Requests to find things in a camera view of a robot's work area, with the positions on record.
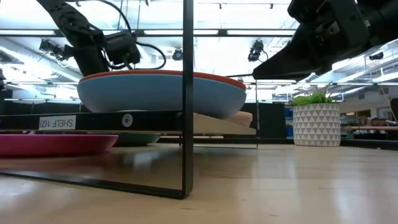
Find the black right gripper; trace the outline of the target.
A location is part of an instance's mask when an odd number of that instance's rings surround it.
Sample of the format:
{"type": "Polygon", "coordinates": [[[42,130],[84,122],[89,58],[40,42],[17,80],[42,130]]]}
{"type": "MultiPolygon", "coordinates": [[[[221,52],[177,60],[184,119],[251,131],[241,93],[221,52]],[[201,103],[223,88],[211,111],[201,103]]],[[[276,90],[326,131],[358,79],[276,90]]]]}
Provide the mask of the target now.
{"type": "Polygon", "coordinates": [[[368,41],[369,31],[352,0],[293,0],[288,13],[299,27],[290,42],[258,65],[254,79],[300,79],[325,73],[368,41]]]}

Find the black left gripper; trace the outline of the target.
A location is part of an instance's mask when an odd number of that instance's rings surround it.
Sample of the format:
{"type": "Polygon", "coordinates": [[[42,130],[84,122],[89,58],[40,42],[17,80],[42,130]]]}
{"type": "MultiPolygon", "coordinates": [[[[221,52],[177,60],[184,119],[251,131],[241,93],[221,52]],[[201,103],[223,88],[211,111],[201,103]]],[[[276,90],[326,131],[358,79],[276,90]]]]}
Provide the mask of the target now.
{"type": "Polygon", "coordinates": [[[109,71],[108,63],[103,57],[100,49],[95,45],[74,47],[73,57],[84,77],[109,71]]]}

